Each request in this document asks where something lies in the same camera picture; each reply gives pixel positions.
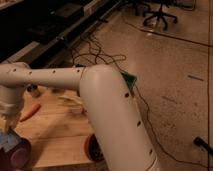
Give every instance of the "gray floor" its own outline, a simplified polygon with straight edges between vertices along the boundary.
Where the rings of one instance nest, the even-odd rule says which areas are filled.
[[[209,11],[209,1],[211,1],[211,11]],[[147,122],[147,106],[137,93],[136,97],[144,124],[164,170],[207,171],[205,167],[208,166],[208,154],[204,149],[196,147],[193,139],[200,136],[208,142],[208,124],[210,124],[209,141],[213,146],[213,106],[211,105],[213,47],[208,47],[209,43],[213,45],[213,32],[209,32],[209,28],[213,28],[213,1],[197,0],[195,11],[184,11],[177,7],[166,10],[179,18],[178,24],[168,20],[168,31],[163,31],[162,23],[155,21],[152,21],[148,27],[142,26],[143,17],[134,16],[132,8],[126,7],[121,12],[113,12],[107,18],[109,23],[102,24],[94,35],[108,54],[127,56],[127,60],[119,62],[119,65],[138,78],[137,86],[151,109],[149,118],[157,137],[154,136]],[[139,29],[193,42],[141,32],[129,24]],[[77,50],[80,53],[88,52],[88,44],[82,43]],[[76,62],[91,65],[83,58],[79,58]],[[208,66],[210,66],[209,85]],[[208,86],[210,105],[208,105]],[[180,162],[163,152],[156,138],[163,149]],[[103,165],[79,169],[86,171],[101,170],[101,168]]]

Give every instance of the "chair wheel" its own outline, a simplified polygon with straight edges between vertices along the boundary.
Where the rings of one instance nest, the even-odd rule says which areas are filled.
[[[87,157],[94,162],[101,162],[104,160],[103,153],[94,134],[87,138],[85,142],[85,152]]]
[[[173,23],[175,23],[175,24],[178,23],[178,19],[175,18],[174,21],[173,21]]]

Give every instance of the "carrot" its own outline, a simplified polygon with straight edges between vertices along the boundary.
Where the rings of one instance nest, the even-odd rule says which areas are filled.
[[[20,119],[20,122],[24,122],[28,119],[30,119],[33,115],[35,115],[39,109],[41,108],[41,104],[37,103],[35,104],[31,109],[30,111],[28,111],[25,116],[23,116],[23,118]]]

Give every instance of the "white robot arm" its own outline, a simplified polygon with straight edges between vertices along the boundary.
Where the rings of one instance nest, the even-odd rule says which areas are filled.
[[[111,171],[160,170],[140,113],[117,70],[107,65],[39,70],[24,63],[0,65],[0,115],[4,119],[22,109],[27,84],[79,90]]]

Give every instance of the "small object on table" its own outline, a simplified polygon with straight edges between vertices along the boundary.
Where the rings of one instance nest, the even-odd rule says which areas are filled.
[[[91,161],[101,162],[104,160],[103,153],[94,134],[87,138],[84,149],[87,157]]]
[[[30,159],[31,144],[19,137],[12,129],[1,134],[0,170],[14,171],[23,168]]]
[[[30,109],[30,111],[29,111],[28,113],[26,113],[25,116],[22,117],[22,118],[20,119],[20,122],[24,122],[24,121],[30,119],[33,115],[35,115],[35,114],[38,112],[38,110],[39,110],[40,108],[41,108],[41,104],[39,104],[39,103],[35,104],[35,105]]]
[[[33,84],[27,87],[27,92],[29,92],[33,98],[37,98],[41,95],[38,86]]]

